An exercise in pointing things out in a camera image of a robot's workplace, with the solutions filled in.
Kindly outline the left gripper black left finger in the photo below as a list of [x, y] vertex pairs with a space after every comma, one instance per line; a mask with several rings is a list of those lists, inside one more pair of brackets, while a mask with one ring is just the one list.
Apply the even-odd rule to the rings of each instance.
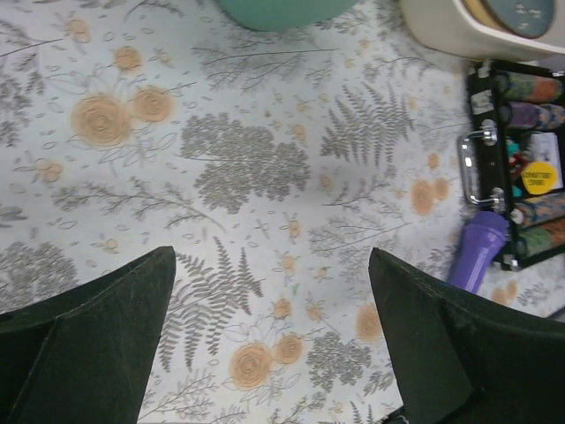
[[176, 277], [161, 246], [1, 315], [3, 423], [134, 423]]

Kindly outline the blue glazed ceramic plate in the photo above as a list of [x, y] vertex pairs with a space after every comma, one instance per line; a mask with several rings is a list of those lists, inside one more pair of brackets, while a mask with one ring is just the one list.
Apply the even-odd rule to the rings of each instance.
[[554, 0], [485, 0], [491, 17], [510, 33], [526, 39], [538, 39], [554, 23]]

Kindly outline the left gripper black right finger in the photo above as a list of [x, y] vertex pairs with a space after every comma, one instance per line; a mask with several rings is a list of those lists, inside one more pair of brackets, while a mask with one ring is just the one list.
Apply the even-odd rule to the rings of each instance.
[[562, 423], [564, 325], [445, 284], [380, 249], [373, 296], [409, 423]]

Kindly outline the yellow plastic plate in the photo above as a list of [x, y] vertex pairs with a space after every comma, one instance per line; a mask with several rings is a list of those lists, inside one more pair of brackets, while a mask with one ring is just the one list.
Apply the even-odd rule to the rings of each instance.
[[491, 12], [483, 5], [480, 0], [463, 0], [462, 3], [465, 6], [467, 12], [481, 25], [499, 31], [505, 30], [505, 28], [495, 20]]

